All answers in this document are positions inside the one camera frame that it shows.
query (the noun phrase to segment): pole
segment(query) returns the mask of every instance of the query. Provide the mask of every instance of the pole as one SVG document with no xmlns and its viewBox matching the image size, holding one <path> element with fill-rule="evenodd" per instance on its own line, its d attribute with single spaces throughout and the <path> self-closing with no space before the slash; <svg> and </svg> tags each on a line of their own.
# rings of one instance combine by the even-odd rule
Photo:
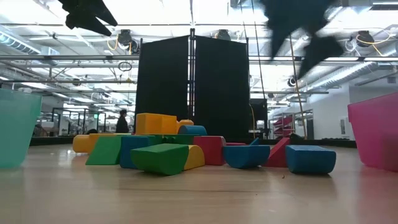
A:
<svg viewBox="0 0 398 224">
<path fill-rule="evenodd" d="M 85 133 L 85 125 L 86 125 L 86 110 L 87 110 L 87 109 L 85 109 L 85 111 L 84 111 L 84 113 L 83 113 L 83 127 L 82 127 L 82 129 L 81 129 L 81 131 L 82 131 L 82 134 L 84 134 L 84 133 Z"/>
<path fill-rule="evenodd" d="M 80 125 L 80 113 L 77 114 L 77 126 L 79 127 L 79 125 Z"/>
</svg>

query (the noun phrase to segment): black object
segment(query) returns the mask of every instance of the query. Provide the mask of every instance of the black object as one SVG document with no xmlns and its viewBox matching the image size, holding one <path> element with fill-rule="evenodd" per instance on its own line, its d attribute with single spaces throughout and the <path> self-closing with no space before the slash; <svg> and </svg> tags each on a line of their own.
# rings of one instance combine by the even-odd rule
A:
<svg viewBox="0 0 398 224">
<path fill-rule="evenodd" d="M 96 133 L 98 133 L 97 129 L 93 128 L 93 129 L 88 130 L 86 134 L 96 134 Z"/>
<path fill-rule="evenodd" d="M 290 33 L 303 27 L 311 35 L 327 25 L 324 14 L 334 0 L 261 0 L 267 25 L 272 29 L 271 57 L 274 58 Z"/>
<path fill-rule="evenodd" d="M 217 34 L 217 39 L 220 40 L 231 40 L 231 37 L 228 34 L 228 30 L 220 29 Z"/>
<path fill-rule="evenodd" d="M 99 20 L 117 26 L 115 18 L 105 6 L 103 0 L 58 0 L 62 3 L 62 9 L 69 12 L 66 25 L 70 29 L 75 27 L 88 29 L 99 34 L 110 36 L 109 31 Z"/>
<path fill-rule="evenodd" d="M 125 117 L 122 115 L 122 112 L 120 112 L 120 118 L 118 119 L 118 122 L 116 123 L 116 133 L 128 133 L 130 132 L 129 126 L 127 125 L 127 121 Z"/>
<path fill-rule="evenodd" d="M 209 135 L 249 135 L 246 44 L 196 36 L 194 123 Z"/>
<path fill-rule="evenodd" d="M 141 49 L 136 114 L 158 113 L 186 119 L 188 36 L 145 43 Z"/>
<path fill-rule="evenodd" d="M 132 42 L 130 32 L 131 32 L 131 30 L 129 30 L 129 29 L 120 31 L 120 34 L 118 35 L 118 42 L 121 45 L 128 46 L 130 44 L 130 42 Z"/>
<path fill-rule="evenodd" d="M 339 57 L 344 53 L 343 48 L 334 37 L 314 36 L 305 49 L 305 58 L 301 64 L 297 79 L 301 79 L 311 68 L 328 57 Z"/>
<path fill-rule="evenodd" d="M 369 47 L 370 45 L 372 45 L 374 43 L 374 39 L 368 30 L 361 30 L 361 31 L 358 31 L 358 39 L 356 40 L 356 43 L 360 47 Z"/>
</svg>

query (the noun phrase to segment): ceiling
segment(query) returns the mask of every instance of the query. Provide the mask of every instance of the ceiling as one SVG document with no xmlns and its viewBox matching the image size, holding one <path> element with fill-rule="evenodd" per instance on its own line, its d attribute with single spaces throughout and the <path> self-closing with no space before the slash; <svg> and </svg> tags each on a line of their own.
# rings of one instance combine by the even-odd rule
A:
<svg viewBox="0 0 398 224">
<path fill-rule="evenodd" d="M 266 26 L 267 17 L 264 15 L 264 9 L 257 7 L 254 12 L 251 7 L 240 8 L 230 7 L 229 0 L 104 0 L 108 9 L 112 12 L 119 25 L 117 27 L 107 26 L 112 31 L 112 36 L 105 37 L 92 31 L 84 29 L 70 30 L 64 26 L 67 12 L 62 9 L 62 5 L 55 0 L 2 0 L 0 8 L 0 24 L 3 29 L 11 32 L 15 37 L 36 47 L 51 47 L 59 52 L 60 55 L 124 55 L 127 50 L 115 46 L 116 35 L 121 29 L 131 29 L 134 39 L 139 41 L 143 38 L 144 42 L 189 35 L 190 28 L 195 28 L 196 35 L 214 37 L 219 29 L 228 29 L 233 41 L 246 42 L 245 33 L 249 38 L 249 55 L 267 56 L 269 54 L 270 36 L 272 34 Z M 378 44 L 379 49 L 392 44 L 396 41 L 395 36 L 398 33 L 398 17 L 396 10 L 370 10 L 370 7 L 334 7 L 326 13 L 331 22 L 320 31 L 320 35 L 335 35 L 346 52 L 345 57 L 365 56 L 375 54 L 373 47 L 356 47 L 346 45 L 350 37 L 356 37 L 359 30 L 368 30 Z M 302 30 L 292 34 L 292 45 L 295 56 L 303 56 L 303 46 L 308 43 L 308 37 Z M 10 47 L 0 44 L 1 55 L 23 55 Z M 285 41 L 284 46 L 279 52 L 279 56 L 291 56 L 290 43 Z M 31 69 L 35 74 L 41 74 L 41 78 L 48 77 L 49 68 L 30 68 L 37 62 L 13 60 L 14 64 L 24 68 Z M 79 63 L 81 65 L 91 65 L 90 68 L 52 68 L 52 73 L 60 73 L 57 80 L 71 80 L 79 78 L 80 80 L 131 80 L 137 79 L 138 61 L 132 61 L 132 70 L 122 72 L 118 70 L 118 62 L 102 61 L 62 61 L 61 64 Z M 321 77 L 341 68 L 342 66 L 334 64 L 323 64 L 315 67 L 300 82 L 300 86 L 311 84 Z M 9 68 L 7 65 L 1 65 L 0 69 Z M 263 76 L 265 91 L 286 91 L 291 90 L 287 80 L 294 74 L 291 63 L 275 65 L 258 63 L 250 64 L 250 74 L 252 76 L 252 91 L 262 89 L 260 82 L 260 71 Z M 21 79 L 12 77 L 8 74 L 8 79 Z M 100 88 L 104 90 L 136 90 L 136 85 L 132 83 L 96 83 L 82 84 L 73 86 L 47 85 L 49 88 L 71 89 L 71 90 L 90 90 Z M 114 100 L 122 103 L 123 100 L 115 98 L 103 98 L 99 94 L 68 93 L 67 97 L 90 98 L 98 103 Z M 135 93 L 122 94 L 127 101 L 134 104 Z M 262 98 L 262 94 L 253 93 L 252 98 Z"/>
</svg>

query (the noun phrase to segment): black partition panel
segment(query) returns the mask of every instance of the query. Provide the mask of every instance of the black partition panel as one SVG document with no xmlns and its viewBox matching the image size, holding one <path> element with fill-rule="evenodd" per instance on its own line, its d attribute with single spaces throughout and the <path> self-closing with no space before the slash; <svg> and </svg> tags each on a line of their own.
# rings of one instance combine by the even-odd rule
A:
<svg viewBox="0 0 398 224">
<path fill-rule="evenodd" d="M 209 135 L 244 138 L 249 131 L 246 44 L 196 38 L 195 116 Z"/>
<path fill-rule="evenodd" d="M 136 114 L 159 113 L 186 119 L 188 95 L 188 36 L 142 45 Z"/>
</svg>

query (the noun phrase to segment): wooden floor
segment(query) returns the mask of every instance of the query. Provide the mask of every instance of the wooden floor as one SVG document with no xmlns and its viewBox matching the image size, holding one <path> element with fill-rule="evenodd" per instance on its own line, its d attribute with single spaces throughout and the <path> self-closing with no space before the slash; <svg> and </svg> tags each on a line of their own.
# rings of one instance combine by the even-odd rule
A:
<svg viewBox="0 0 398 224">
<path fill-rule="evenodd" d="M 398 173 L 336 152 L 328 177 L 228 166 L 161 177 L 32 147 L 21 168 L 0 170 L 0 223 L 398 223 Z"/>
</svg>

